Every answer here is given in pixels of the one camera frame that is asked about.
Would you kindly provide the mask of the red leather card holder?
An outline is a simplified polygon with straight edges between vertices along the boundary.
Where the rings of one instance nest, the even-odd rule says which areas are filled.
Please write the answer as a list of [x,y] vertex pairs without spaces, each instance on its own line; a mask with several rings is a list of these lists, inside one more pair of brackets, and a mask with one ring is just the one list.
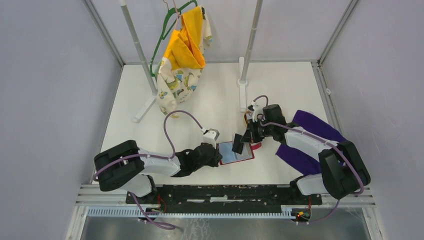
[[232,151],[233,142],[222,142],[217,144],[219,153],[222,155],[222,159],[219,161],[220,165],[228,165],[233,163],[239,163],[255,158],[254,150],[262,147],[262,143],[247,144],[245,143],[242,149],[242,153],[236,153]]

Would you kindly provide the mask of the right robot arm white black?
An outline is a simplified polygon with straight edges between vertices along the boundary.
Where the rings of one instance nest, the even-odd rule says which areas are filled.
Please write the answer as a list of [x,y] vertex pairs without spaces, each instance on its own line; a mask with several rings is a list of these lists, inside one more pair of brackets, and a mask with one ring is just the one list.
[[360,195],[371,176],[355,144],[345,139],[315,115],[299,110],[287,122],[278,104],[254,112],[244,134],[234,136],[233,152],[244,144],[258,144],[265,138],[280,143],[277,155],[302,175],[291,181],[289,199],[302,204],[312,194],[329,194],[340,200]]

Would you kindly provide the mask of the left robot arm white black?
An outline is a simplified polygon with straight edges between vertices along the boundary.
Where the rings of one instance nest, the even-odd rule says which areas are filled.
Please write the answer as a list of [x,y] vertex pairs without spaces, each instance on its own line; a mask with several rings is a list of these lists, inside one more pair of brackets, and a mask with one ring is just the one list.
[[183,178],[202,167],[218,167],[221,159],[218,148],[210,143],[171,155],[149,152],[139,148],[135,140],[127,140],[94,157],[93,180],[102,192],[121,189],[151,204],[157,198],[152,174]]

